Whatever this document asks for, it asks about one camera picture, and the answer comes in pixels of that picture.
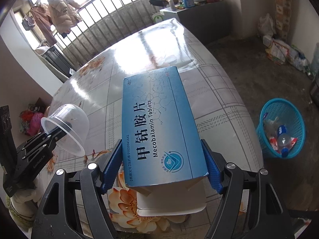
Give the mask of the white gloved left hand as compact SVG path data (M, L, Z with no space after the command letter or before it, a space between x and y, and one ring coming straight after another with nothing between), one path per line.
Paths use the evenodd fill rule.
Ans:
M35 188L28 188L17 191L9 201L10 215L20 221L33 221L37 214L40 201L44 194L44 187L41 183Z

